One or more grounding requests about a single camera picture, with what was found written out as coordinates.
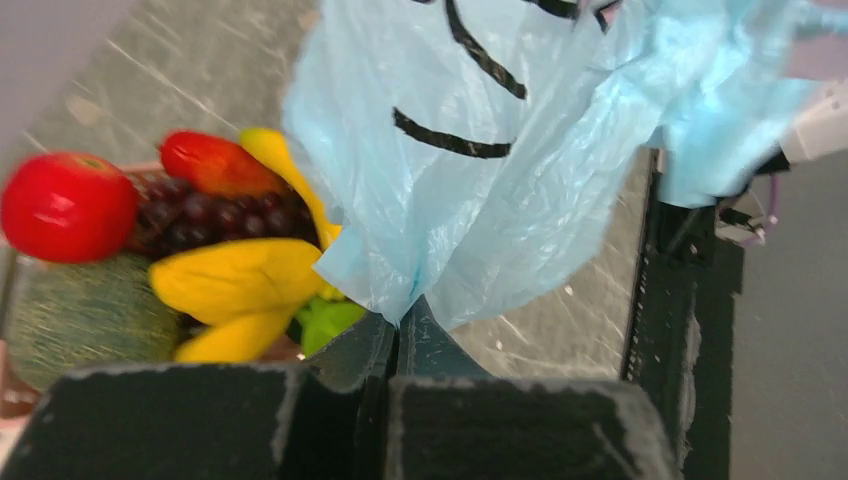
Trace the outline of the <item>red fake apple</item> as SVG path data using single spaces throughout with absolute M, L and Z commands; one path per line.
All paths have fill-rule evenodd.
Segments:
M 1 193 L 1 229 L 20 253 L 60 264 L 119 253 L 135 228 L 139 193 L 112 163 L 88 153 L 31 156 Z

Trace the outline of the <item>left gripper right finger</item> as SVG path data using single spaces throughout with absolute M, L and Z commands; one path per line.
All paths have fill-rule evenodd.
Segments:
M 388 479 L 675 479 L 659 413 L 620 380 L 498 378 L 435 321 L 404 315 L 389 383 Z

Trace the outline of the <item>yellow fake starfruit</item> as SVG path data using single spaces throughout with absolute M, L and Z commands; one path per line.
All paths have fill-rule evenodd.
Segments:
M 206 329 L 178 347 L 179 363 L 258 360 L 326 282 L 313 270 L 322 252 L 290 238 L 224 242 L 155 262 L 149 280 L 167 306 Z

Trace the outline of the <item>light blue plastic bag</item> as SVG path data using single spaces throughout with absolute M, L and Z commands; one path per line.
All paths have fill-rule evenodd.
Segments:
M 316 271 L 398 323 L 523 306 L 599 249 L 645 146 L 664 202 L 747 183 L 814 85 L 811 1 L 324 1 L 283 104 L 289 148 L 342 226 Z

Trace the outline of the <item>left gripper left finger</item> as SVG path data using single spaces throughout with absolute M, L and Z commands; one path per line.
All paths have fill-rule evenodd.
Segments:
M 366 477 L 395 346 L 395 329 L 368 315 L 303 362 L 75 369 L 45 392 L 1 475 Z

